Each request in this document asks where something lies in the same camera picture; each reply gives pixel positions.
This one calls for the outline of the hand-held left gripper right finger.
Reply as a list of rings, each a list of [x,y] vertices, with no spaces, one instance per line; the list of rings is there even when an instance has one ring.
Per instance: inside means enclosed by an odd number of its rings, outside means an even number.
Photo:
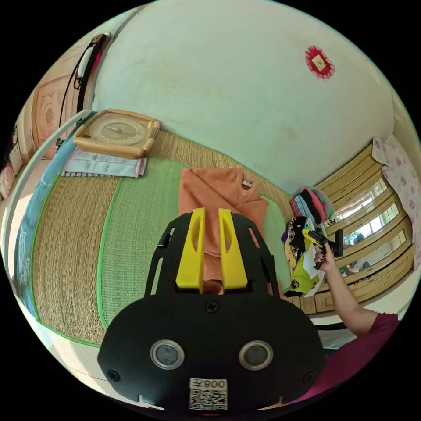
[[[222,289],[224,291],[245,289],[248,280],[231,211],[224,208],[218,209],[218,220]]]

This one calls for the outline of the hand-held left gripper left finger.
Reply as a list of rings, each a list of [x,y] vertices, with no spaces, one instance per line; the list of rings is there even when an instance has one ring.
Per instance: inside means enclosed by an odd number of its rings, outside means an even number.
[[[204,207],[185,214],[190,220],[175,279],[179,290],[203,293],[205,215]]]

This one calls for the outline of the person's right hand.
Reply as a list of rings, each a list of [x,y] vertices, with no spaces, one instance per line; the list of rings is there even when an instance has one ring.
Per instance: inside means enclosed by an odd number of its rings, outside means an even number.
[[[320,263],[320,270],[322,270],[326,275],[333,274],[337,269],[335,258],[333,252],[330,248],[330,245],[327,243],[323,248],[315,245],[315,263]]]

